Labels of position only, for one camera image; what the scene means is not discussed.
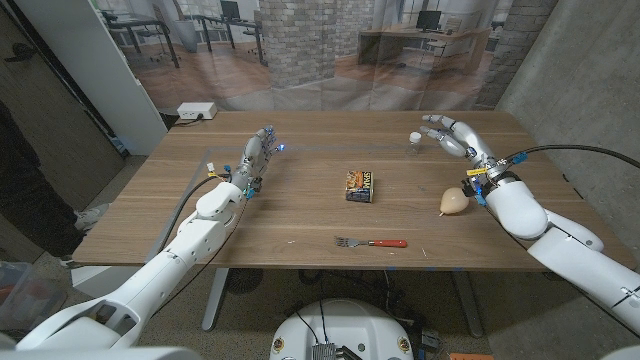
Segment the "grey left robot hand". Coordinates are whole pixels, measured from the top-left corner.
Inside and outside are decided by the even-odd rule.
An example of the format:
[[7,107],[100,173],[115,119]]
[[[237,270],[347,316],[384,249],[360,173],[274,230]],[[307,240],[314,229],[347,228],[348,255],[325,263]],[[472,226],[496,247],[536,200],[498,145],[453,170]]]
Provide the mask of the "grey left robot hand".
[[262,187],[265,173],[272,155],[284,150],[283,144],[276,143],[276,131],[272,125],[258,130],[245,144],[240,162],[231,174],[230,182],[238,187],[247,198],[251,198]]

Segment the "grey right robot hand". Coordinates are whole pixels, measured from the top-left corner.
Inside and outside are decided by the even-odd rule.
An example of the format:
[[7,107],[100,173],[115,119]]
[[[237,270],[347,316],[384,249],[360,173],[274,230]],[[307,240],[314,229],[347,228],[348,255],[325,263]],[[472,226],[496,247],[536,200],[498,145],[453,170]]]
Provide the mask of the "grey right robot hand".
[[520,178],[507,170],[505,160],[499,160],[480,135],[468,124],[440,114],[427,114],[423,121],[441,124],[442,128],[421,126],[420,131],[435,139],[449,154],[467,159],[473,170],[484,169],[484,177],[493,186],[501,186]]

